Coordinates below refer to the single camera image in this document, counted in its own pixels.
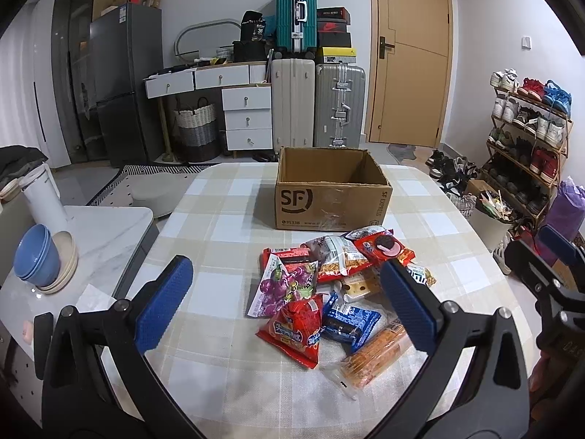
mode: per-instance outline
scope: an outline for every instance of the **wooden door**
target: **wooden door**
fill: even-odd
[[[378,0],[371,142],[432,147],[450,75],[449,0]],[[380,49],[380,41],[390,46]]]

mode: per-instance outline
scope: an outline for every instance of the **blue snack package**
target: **blue snack package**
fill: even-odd
[[[337,342],[349,343],[355,353],[367,342],[380,317],[378,312],[343,304],[337,293],[331,292],[323,305],[321,333]]]

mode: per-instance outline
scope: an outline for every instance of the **white marble tabletop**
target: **white marble tabletop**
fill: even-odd
[[[75,305],[91,284],[112,296],[119,280],[153,222],[148,208],[65,206],[79,252],[75,274],[60,292],[42,294],[10,271],[0,289],[0,321],[22,349],[33,358],[33,349],[22,338],[24,321],[52,312],[55,319],[66,305]]]

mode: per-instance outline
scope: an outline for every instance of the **sf logo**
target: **sf logo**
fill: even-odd
[[[284,213],[298,214],[311,208],[313,203],[312,190],[282,190],[280,192],[282,198],[282,210]]]

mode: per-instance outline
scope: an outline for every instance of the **checkered tablecloth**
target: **checkered tablecloth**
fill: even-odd
[[[382,169],[394,187],[384,226],[393,228],[415,251],[417,262],[437,278],[435,295],[485,314],[507,306],[526,363],[533,365],[527,321],[467,221],[426,174],[404,166]],[[273,228],[276,174],[277,164],[260,163],[224,163],[198,174],[129,292],[133,296],[156,278],[176,254],[189,257],[195,266],[191,289],[159,347],[146,356],[175,401],[210,439],[359,439],[390,410],[426,355],[409,349],[353,401],[318,367],[305,369],[255,336],[266,319],[245,313],[260,280],[261,251],[296,246],[324,234]],[[449,408],[470,355],[461,357],[435,414]],[[344,357],[340,344],[321,341],[320,364]],[[125,405],[128,394],[104,358]]]

